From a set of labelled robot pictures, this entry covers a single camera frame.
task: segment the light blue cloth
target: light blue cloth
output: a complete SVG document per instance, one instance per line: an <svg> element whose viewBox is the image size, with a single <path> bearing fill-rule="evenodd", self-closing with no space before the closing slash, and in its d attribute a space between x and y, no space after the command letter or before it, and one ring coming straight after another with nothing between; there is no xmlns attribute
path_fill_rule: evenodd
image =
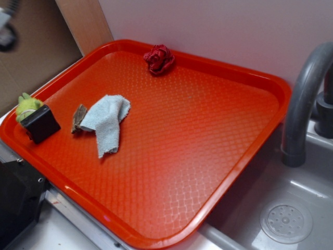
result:
<svg viewBox="0 0 333 250"><path fill-rule="evenodd" d="M96 131L98 158L119 148L119 123L127 116L131 103L121 95L106 95L85 115L80 128Z"/></svg>

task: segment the sink basin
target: sink basin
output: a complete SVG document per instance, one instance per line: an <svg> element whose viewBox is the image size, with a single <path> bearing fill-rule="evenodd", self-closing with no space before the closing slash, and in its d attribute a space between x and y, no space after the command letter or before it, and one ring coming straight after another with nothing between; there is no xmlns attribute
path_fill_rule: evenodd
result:
<svg viewBox="0 0 333 250"><path fill-rule="evenodd" d="M281 135L280 126L206 222L246 249L332 249L333 141L308 133L306 163L290 168Z"/></svg>

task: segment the faucet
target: faucet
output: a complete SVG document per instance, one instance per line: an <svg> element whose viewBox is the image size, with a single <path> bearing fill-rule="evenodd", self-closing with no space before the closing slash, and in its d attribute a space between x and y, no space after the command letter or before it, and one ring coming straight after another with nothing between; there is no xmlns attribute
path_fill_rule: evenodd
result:
<svg viewBox="0 0 333 250"><path fill-rule="evenodd" d="M322 81L324 91L317 95ZM281 143L282 162L286 166L298 167L305 163L305 139L311 113L316 120L316 133L333 138L333 42L321 44L311 52L296 80Z"/></svg>

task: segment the green toy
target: green toy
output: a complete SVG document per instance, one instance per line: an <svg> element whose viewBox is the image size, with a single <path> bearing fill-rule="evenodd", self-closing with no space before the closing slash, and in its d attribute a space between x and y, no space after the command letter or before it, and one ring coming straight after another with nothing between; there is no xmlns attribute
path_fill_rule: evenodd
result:
<svg viewBox="0 0 333 250"><path fill-rule="evenodd" d="M22 96L19 97L19 105L16 108L16 121L21 122L43 105L41 100L31 97L27 93L23 93Z"/></svg>

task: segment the plastic tray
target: plastic tray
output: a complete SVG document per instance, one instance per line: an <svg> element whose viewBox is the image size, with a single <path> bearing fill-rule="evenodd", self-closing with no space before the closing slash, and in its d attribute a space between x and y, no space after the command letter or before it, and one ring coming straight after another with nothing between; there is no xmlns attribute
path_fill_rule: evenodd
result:
<svg viewBox="0 0 333 250"><path fill-rule="evenodd" d="M61 130L29 141L12 111L0 136L87 212L135 248L194 232L285 115L290 88L275 76L174 51L168 73L143 60L152 45L115 41L40 89ZM71 134L79 106L106 94L131 102L120 148L98 159L94 133Z"/></svg>

